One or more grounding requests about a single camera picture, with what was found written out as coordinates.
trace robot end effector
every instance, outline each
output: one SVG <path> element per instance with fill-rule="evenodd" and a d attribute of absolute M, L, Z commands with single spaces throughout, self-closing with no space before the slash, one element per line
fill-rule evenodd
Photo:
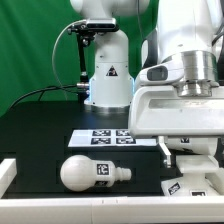
<path fill-rule="evenodd" d="M 179 96 L 211 96 L 211 88 L 219 86 L 216 62 L 222 41 L 215 37 L 222 27 L 220 0 L 160 1 L 157 27 L 148 36 L 154 46 L 143 44 L 143 70 L 135 89 L 172 84 Z"/>

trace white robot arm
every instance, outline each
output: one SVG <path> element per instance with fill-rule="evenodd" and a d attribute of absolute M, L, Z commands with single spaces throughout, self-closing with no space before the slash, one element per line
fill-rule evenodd
<path fill-rule="evenodd" d="M 224 133 L 224 88 L 217 82 L 219 54 L 213 46 L 222 20 L 220 0 L 159 2 L 156 65 L 136 79 L 129 131 L 135 138 L 157 136 L 167 167 L 174 165 L 168 148 L 204 154 L 176 157 L 183 177 L 162 182 L 167 196 L 223 192 L 220 175 L 216 191 L 205 180 L 219 170 L 213 155 Z"/>
<path fill-rule="evenodd" d="M 138 0 L 70 0 L 72 7 L 84 18 L 111 18 L 136 14 Z M 148 7 L 150 0 L 139 1 L 139 11 Z"/>
<path fill-rule="evenodd" d="M 71 0 L 71 4 L 85 19 L 100 21 L 114 15 L 143 12 L 149 0 Z M 89 98 L 84 102 L 87 109 L 100 112 L 128 110 L 133 97 L 133 79 L 128 70 L 128 38 L 124 32 L 97 33 L 95 73 L 89 81 Z"/>

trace black cable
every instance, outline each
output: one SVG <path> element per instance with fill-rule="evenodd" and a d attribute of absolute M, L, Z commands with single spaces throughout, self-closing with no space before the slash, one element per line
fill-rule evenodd
<path fill-rule="evenodd" d="M 32 91 L 30 93 L 27 93 L 21 97 L 19 97 L 16 101 L 14 101 L 12 103 L 12 105 L 9 107 L 8 110 L 12 109 L 13 107 L 15 107 L 20 101 L 22 101 L 23 99 L 29 97 L 29 96 L 32 96 L 32 95 L 35 95 L 35 94 L 38 94 L 38 93 L 41 93 L 40 97 L 39 97 L 39 100 L 41 99 L 41 97 L 43 96 L 43 94 L 45 92 L 48 92 L 48 91 L 55 91 L 55 90 L 63 90 L 63 91 L 66 91 L 66 92 L 70 92 L 70 93 L 77 93 L 77 92 L 74 92 L 74 91 L 70 91 L 70 90 L 67 90 L 67 88 L 75 88 L 77 87 L 77 85 L 67 85 L 67 86 L 63 86 L 63 87 L 60 87 L 60 86 L 50 86 L 50 87 L 47 87 L 47 88 L 44 88 L 44 89 L 39 89 L 39 90 L 35 90 L 35 91 Z"/>
<path fill-rule="evenodd" d="M 216 44 L 216 42 L 219 40 L 220 37 L 224 35 L 224 31 L 220 32 L 212 41 L 212 46 Z"/>

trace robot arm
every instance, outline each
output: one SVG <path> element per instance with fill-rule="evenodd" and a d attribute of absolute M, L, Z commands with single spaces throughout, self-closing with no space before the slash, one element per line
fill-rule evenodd
<path fill-rule="evenodd" d="M 70 0 L 73 8 L 84 18 L 110 18 L 116 16 L 131 16 L 136 14 L 137 0 Z M 143 12 L 150 0 L 140 0 L 139 9 Z"/>
<path fill-rule="evenodd" d="M 70 0 L 85 19 L 105 21 L 143 12 L 149 0 Z M 124 32 L 96 32 L 95 73 L 89 81 L 88 110 L 127 111 L 133 97 L 133 78 L 128 71 L 128 38 Z"/>

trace warning label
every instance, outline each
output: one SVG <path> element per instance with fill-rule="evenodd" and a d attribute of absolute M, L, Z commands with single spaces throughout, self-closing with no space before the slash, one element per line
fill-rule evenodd
<path fill-rule="evenodd" d="M 107 76 L 118 76 L 114 66 L 112 66 L 110 70 L 107 72 Z"/>

